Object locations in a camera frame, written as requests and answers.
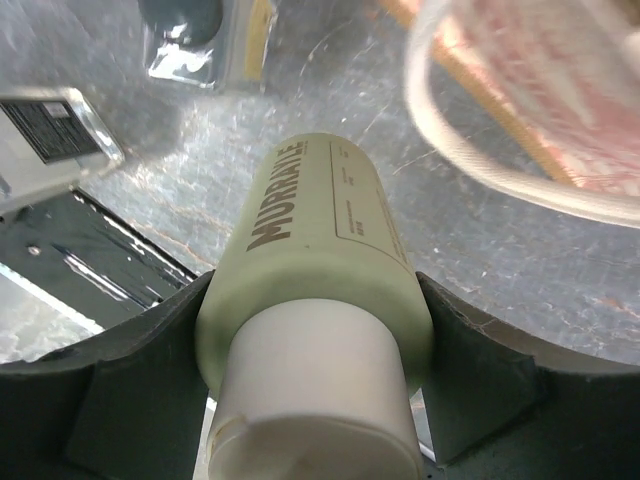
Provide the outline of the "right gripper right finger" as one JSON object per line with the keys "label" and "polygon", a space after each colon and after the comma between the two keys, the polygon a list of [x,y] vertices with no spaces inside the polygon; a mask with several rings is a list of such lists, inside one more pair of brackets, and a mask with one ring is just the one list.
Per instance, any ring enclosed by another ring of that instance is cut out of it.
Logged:
{"label": "right gripper right finger", "polygon": [[639,370],[547,342],[418,278],[436,479],[635,479]]}

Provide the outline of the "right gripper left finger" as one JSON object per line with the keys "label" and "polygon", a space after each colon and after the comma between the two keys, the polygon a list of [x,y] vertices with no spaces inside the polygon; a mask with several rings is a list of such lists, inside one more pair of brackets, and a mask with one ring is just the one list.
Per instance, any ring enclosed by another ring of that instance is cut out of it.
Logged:
{"label": "right gripper left finger", "polygon": [[89,339],[2,365],[2,478],[192,478],[208,397],[194,328],[212,277]]}

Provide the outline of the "yellow-green bottle white cap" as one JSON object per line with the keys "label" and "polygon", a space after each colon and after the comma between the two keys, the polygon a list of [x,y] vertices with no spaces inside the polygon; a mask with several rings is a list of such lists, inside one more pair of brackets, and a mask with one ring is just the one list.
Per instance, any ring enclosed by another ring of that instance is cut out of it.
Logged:
{"label": "yellow-green bottle white cap", "polygon": [[433,324],[372,161],[326,133],[258,168],[195,328],[212,479],[418,479]]}

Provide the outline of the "brown canvas tote bag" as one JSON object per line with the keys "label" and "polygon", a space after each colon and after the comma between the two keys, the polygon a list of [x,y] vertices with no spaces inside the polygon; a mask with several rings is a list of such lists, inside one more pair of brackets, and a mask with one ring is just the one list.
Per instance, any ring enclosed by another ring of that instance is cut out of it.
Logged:
{"label": "brown canvas tote bag", "polygon": [[[635,1],[389,1],[407,29],[404,99],[422,137],[476,181],[612,225],[639,224]],[[439,110],[442,66],[543,167],[479,151]]]}

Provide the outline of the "tall clear glass bottle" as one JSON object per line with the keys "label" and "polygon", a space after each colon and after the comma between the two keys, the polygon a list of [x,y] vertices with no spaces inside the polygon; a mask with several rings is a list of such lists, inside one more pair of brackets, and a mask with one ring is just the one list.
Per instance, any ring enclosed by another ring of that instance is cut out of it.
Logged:
{"label": "tall clear glass bottle", "polygon": [[147,0],[138,7],[149,77],[213,90],[263,88],[275,2]]}

